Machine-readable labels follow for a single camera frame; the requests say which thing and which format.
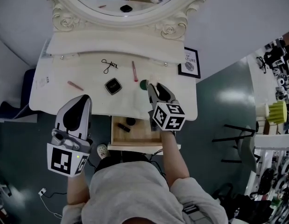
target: open wooden drawer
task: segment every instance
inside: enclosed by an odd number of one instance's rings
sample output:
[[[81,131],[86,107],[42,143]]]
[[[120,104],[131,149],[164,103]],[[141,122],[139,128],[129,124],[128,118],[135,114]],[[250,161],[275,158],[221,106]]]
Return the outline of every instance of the open wooden drawer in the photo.
[[[135,125],[126,124],[126,117],[112,116],[111,119],[111,144],[109,150],[133,151],[144,154],[154,154],[162,149],[160,132],[152,132],[148,120],[137,119]],[[117,125],[121,123],[130,128],[128,133]]]

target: vanity table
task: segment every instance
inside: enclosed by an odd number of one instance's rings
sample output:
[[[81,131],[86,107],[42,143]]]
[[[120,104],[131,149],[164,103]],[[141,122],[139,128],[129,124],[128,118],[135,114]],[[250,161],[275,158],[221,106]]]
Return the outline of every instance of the vanity table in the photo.
[[[205,0],[162,0],[158,4],[48,1],[53,5],[54,34],[37,64],[29,101],[32,110],[55,115],[69,100],[87,94],[92,99],[92,114],[148,120],[152,107],[148,92],[139,83],[149,80],[175,94],[187,120],[197,118],[195,78],[178,75],[177,66],[185,63],[188,15]],[[129,2],[133,10],[122,12],[120,6]],[[117,69],[111,66],[104,74],[108,64],[103,59],[117,64]],[[138,82],[134,81],[132,61]],[[122,89],[111,95],[104,85],[113,78]]]

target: white wall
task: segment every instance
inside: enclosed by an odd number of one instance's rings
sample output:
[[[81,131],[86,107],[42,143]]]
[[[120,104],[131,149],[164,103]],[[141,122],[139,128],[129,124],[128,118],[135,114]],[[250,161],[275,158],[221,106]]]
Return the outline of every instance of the white wall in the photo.
[[[46,0],[0,0],[0,39],[36,64],[51,15]],[[204,79],[288,31],[289,0],[207,0],[190,17],[185,45],[199,51]]]
[[[289,0],[207,0],[189,20],[203,79],[289,31]]]
[[[0,41],[0,104],[20,107],[23,76],[30,67]]]

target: power outlet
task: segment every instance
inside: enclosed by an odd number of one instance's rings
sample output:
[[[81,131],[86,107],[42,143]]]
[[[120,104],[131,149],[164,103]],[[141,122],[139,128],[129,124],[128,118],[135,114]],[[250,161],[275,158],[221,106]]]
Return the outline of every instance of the power outlet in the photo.
[[[44,193],[46,193],[46,188],[42,188],[41,191],[38,192],[40,196],[43,196]]]

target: shoe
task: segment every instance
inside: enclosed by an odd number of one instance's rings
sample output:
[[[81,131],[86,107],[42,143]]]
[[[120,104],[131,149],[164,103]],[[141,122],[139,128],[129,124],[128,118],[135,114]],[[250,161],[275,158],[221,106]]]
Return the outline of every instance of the shoe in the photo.
[[[106,157],[110,157],[110,153],[109,153],[107,146],[105,144],[99,144],[97,146],[97,153],[101,159],[104,159]]]

